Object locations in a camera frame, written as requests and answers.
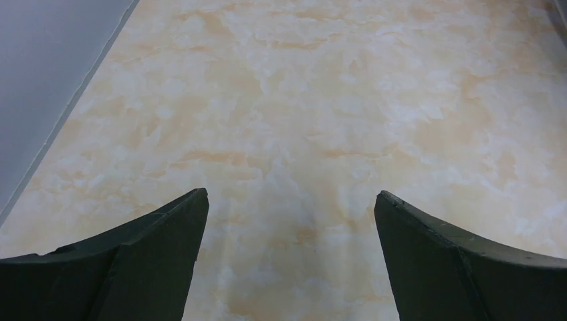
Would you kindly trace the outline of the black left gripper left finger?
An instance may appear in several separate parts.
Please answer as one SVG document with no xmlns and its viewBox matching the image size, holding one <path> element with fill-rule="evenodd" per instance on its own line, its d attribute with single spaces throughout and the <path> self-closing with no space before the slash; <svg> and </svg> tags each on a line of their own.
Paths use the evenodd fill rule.
<svg viewBox="0 0 567 321">
<path fill-rule="evenodd" d="M 194 189 L 44 255 L 1 260 L 2 320 L 180 320 L 209 210 Z"/>
</svg>

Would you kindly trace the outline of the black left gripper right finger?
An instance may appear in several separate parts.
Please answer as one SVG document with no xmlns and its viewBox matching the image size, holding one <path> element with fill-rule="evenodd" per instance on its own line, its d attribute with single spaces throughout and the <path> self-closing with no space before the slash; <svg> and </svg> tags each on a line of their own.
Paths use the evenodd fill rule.
<svg viewBox="0 0 567 321">
<path fill-rule="evenodd" d="M 510 247 L 382 191 L 376 228 L 401 320 L 565 320 L 566 260 Z"/>
</svg>

